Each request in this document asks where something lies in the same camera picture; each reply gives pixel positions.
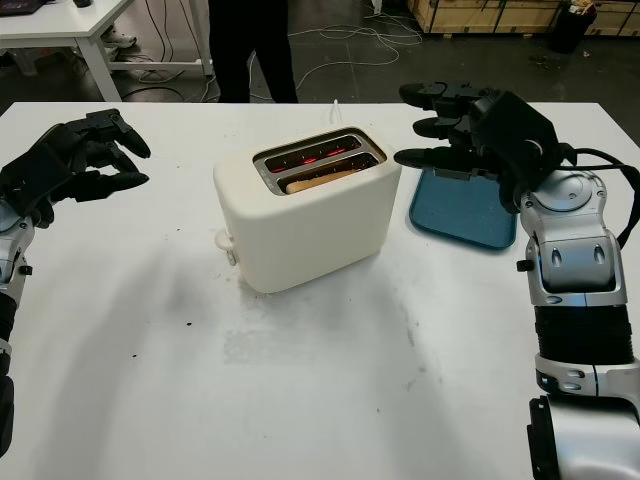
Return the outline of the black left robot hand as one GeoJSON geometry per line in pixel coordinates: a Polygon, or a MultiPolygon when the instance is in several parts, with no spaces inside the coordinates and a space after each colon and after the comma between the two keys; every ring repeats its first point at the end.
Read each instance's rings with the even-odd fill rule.
{"type": "Polygon", "coordinates": [[[1,169],[1,199],[45,228],[54,221],[53,206],[64,199],[102,200],[146,183],[149,177],[127,152],[142,159],[151,156],[147,143],[117,109],[56,124],[1,169]]]}

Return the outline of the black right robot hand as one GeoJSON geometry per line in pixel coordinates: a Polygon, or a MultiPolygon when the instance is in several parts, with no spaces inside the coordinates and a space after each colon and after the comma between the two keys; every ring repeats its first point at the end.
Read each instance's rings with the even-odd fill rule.
{"type": "Polygon", "coordinates": [[[487,175],[534,191],[562,163],[552,122],[510,91],[437,81],[405,84],[399,95],[435,114],[413,124],[417,135],[448,143],[397,152],[403,166],[461,179],[487,175]]]}

